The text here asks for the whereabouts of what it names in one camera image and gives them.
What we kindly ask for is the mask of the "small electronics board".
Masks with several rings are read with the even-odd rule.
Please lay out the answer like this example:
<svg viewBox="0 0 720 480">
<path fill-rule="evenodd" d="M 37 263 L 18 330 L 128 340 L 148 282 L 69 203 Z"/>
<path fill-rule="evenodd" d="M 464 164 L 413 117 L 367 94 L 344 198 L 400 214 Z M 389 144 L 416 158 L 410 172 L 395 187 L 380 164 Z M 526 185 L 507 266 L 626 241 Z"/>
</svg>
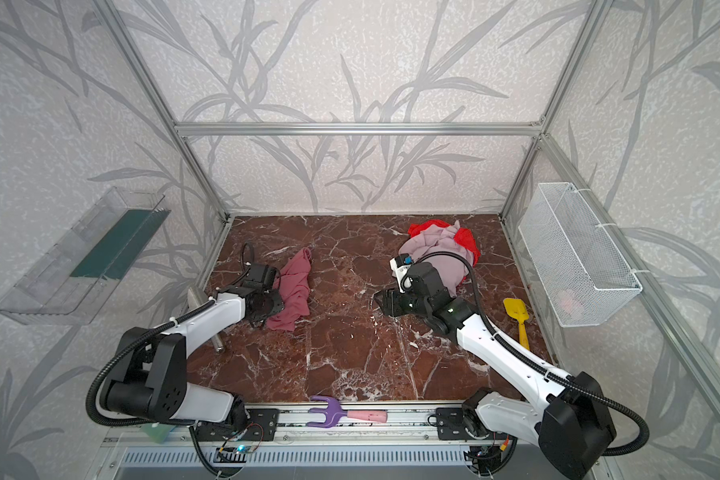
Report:
<svg viewBox="0 0 720 480">
<path fill-rule="evenodd" d="M 247 462 L 248 454 L 245 445 L 221 446 L 216 449 L 213 461 L 221 465 L 244 464 Z"/>
</svg>

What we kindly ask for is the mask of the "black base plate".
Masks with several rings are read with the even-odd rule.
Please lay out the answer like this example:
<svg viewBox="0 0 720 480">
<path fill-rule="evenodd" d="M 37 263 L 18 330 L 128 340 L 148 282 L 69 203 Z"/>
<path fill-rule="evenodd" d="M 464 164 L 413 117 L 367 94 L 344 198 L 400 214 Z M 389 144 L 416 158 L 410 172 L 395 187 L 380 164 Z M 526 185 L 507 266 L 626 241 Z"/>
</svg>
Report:
<svg viewBox="0 0 720 480">
<path fill-rule="evenodd" d="M 504 432 L 478 431 L 464 417 L 461 408 L 440 407 L 427 418 L 427 424 L 436 429 L 440 441 L 486 441 L 502 443 L 508 438 Z"/>
<path fill-rule="evenodd" d="M 275 437 L 279 414 L 276 408 L 249 409 L 244 420 L 232 425 L 201 422 L 196 427 L 196 436 L 200 442 L 271 442 Z"/>
</svg>

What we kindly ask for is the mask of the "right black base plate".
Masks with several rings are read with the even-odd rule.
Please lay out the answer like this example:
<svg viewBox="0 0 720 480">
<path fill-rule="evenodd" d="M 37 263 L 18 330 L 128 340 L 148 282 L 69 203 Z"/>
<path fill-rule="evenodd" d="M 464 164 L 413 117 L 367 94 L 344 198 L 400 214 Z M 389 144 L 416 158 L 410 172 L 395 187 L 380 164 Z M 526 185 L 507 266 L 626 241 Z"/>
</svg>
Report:
<svg viewBox="0 0 720 480">
<path fill-rule="evenodd" d="M 427 424 L 436 429 L 440 441 L 486 441 L 502 443 L 508 438 L 504 432 L 478 431 L 464 417 L 461 408 L 440 407 L 427 418 Z"/>
</svg>

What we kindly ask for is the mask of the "purple pink garden fork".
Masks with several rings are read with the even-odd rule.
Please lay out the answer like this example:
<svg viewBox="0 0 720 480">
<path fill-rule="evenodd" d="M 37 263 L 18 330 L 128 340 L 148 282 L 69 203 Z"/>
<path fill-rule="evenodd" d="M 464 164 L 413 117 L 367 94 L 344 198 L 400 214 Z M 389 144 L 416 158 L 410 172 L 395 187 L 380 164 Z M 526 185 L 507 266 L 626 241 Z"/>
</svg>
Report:
<svg viewBox="0 0 720 480">
<path fill-rule="evenodd" d="M 333 428 L 344 418 L 371 423 L 386 423 L 388 421 L 388 413 L 385 410 L 346 410 L 338 399 L 329 396 L 312 396 L 310 401 L 324 403 L 323 407 L 312 406 L 308 410 L 310 414 L 322 414 L 324 416 L 324 419 L 320 422 L 307 422 L 306 426 L 310 428 Z"/>
</svg>

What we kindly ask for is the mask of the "red cloth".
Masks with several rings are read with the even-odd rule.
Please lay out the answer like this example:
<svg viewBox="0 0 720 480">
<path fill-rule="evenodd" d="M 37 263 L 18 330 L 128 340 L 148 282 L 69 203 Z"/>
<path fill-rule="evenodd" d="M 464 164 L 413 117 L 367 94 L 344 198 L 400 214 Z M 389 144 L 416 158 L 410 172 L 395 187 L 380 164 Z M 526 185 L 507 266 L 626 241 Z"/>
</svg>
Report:
<svg viewBox="0 0 720 480">
<path fill-rule="evenodd" d="M 440 233 L 452 233 L 454 242 L 472 255 L 472 265 L 475 266 L 478 263 L 481 252 L 478 248 L 474 235 L 471 230 L 461 227 L 459 221 L 455 221 L 453 224 L 450 224 L 441 219 L 429 219 L 423 223 L 411 224 L 407 233 L 410 238 L 414 238 L 432 227 L 439 228 Z"/>
</svg>

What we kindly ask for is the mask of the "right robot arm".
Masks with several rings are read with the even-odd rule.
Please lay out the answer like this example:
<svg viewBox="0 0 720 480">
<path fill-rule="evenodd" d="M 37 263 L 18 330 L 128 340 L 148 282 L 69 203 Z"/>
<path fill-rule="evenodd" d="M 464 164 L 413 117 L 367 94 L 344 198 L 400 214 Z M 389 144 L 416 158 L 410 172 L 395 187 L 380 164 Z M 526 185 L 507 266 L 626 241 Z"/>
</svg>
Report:
<svg viewBox="0 0 720 480">
<path fill-rule="evenodd" d="M 436 335 L 471 353 L 509 382 L 513 400 L 481 390 L 462 405 L 471 435 L 505 433 L 537 446 L 568 479 L 582 479 L 615 440 L 599 383 L 572 376 L 525 349 L 484 318 L 478 304 L 451 296 L 436 268 L 407 255 L 391 259 L 396 286 L 374 298 L 390 317 L 414 315 Z"/>
</svg>

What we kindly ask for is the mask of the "yellow toy shovel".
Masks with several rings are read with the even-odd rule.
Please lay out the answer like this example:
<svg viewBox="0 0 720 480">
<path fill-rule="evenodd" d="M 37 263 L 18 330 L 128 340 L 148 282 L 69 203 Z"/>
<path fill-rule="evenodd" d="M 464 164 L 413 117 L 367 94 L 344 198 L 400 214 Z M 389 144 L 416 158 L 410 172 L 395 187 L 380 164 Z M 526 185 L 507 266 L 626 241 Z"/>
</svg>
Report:
<svg viewBox="0 0 720 480">
<path fill-rule="evenodd" d="M 514 319 L 518 325 L 518 342 L 526 350 L 530 349 L 525 322 L 530 318 L 525 303 L 518 298 L 505 298 L 503 305 L 507 315 Z"/>
</svg>

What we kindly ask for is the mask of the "dark pink ribbed cloth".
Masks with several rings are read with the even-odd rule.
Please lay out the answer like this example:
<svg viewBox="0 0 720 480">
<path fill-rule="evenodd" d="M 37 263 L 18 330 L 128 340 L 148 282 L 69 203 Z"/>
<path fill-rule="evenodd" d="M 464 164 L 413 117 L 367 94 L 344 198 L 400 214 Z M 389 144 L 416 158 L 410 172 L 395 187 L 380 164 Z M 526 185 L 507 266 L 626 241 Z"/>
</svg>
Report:
<svg viewBox="0 0 720 480">
<path fill-rule="evenodd" d="M 312 268 L 312 253 L 309 248 L 299 250 L 281 270 L 277 288 L 283 300 L 281 312 L 270 317 L 266 326 L 274 331 L 293 332 L 296 322 L 310 315 L 309 274 Z"/>
</svg>

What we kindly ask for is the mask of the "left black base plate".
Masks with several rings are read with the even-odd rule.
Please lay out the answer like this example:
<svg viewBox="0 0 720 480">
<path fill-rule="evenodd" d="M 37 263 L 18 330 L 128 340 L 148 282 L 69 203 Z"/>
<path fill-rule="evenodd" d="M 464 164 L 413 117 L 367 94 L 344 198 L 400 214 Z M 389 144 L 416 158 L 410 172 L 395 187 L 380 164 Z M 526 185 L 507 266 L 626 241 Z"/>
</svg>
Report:
<svg viewBox="0 0 720 480">
<path fill-rule="evenodd" d="M 249 409 L 244 420 L 232 425 L 201 422 L 196 427 L 196 436 L 200 442 L 271 442 L 275 437 L 279 414 L 276 408 Z"/>
</svg>

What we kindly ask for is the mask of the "pink item in basket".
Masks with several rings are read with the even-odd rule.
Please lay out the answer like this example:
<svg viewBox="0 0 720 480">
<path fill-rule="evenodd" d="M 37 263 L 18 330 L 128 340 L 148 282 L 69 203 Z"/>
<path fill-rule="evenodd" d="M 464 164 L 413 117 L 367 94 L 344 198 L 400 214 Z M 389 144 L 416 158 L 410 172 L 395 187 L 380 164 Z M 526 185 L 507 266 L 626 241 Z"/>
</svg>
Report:
<svg viewBox="0 0 720 480">
<path fill-rule="evenodd" d="M 583 318 L 585 307 L 583 303 L 578 299 L 575 291 L 571 289 L 558 291 L 557 302 L 559 307 L 573 321 L 579 321 Z"/>
</svg>

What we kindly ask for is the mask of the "clear acrylic wall shelf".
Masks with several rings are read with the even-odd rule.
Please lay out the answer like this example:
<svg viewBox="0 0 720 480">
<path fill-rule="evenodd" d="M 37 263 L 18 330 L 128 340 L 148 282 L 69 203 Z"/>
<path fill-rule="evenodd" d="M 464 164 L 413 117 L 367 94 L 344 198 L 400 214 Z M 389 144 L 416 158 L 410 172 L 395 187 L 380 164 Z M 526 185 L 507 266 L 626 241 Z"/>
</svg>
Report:
<svg viewBox="0 0 720 480">
<path fill-rule="evenodd" d="M 0 297 L 22 325 L 93 321 L 170 215 L 165 196 L 112 187 Z"/>
</svg>

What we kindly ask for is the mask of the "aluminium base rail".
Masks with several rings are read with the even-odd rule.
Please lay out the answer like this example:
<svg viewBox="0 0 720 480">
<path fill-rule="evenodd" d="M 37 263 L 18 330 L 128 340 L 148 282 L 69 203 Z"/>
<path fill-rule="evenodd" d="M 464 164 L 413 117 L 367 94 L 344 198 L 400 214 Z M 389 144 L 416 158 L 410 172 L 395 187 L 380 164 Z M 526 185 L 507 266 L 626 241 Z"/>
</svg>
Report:
<svg viewBox="0 0 720 480">
<path fill-rule="evenodd" d="M 200 442 L 205 446 L 226 444 L 227 446 L 259 445 L 261 447 L 318 447 L 318 446 L 434 446 L 437 444 L 464 446 L 498 446 L 502 443 L 486 441 L 440 441 L 436 429 L 427 424 L 427 418 L 436 408 L 461 408 L 467 420 L 465 408 L 457 401 L 411 401 L 411 402 L 345 402 L 346 410 L 385 410 L 386 423 L 371 423 L 344 418 L 328 429 L 310 428 L 307 422 L 320 422 L 322 414 L 310 414 L 312 406 L 323 407 L 322 402 L 297 403 L 253 403 L 246 409 L 276 408 L 280 411 L 277 430 L 271 442 Z M 508 399 L 491 393 L 480 400 L 475 407 L 477 426 L 487 430 L 504 432 L 522 444 L 537 445 L 543 413 L 530 403 Z"/>
</svg>

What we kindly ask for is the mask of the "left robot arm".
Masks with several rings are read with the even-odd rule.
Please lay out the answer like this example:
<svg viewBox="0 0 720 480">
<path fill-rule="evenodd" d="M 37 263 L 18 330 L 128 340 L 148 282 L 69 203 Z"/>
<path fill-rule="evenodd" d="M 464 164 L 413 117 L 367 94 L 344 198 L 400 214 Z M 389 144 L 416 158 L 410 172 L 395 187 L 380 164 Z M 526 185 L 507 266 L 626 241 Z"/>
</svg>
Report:
<svg viewBox="0 0 720 480">
<path fill-rule="evenodd" d="M 261 328 L 280 313 L 284 301 L 275 288 L 278 279 L 276 268 L 253 263 L 201 306 L 154 328 L 126 331 L 89 388 L 89 418 L 109 427 L 245 424 L 242 400 L 190 383 L 187 363 L 195 350 L 227 328 L 239 323 Z"/>
</svg>

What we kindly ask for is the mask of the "green sponge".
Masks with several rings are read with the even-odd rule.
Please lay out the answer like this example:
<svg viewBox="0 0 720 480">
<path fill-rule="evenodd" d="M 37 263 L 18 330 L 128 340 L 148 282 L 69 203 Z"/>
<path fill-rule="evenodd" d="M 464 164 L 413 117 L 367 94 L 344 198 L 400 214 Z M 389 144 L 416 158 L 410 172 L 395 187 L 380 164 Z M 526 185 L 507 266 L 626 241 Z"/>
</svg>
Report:
<svg viewBox="0 0 720 480">
<path fill-rule="evenodd" d="M 154 443 L 164 443 L 175 430 L 175 425 L 149 423 L 140 426 L 140 430 Z"/>
</svg>

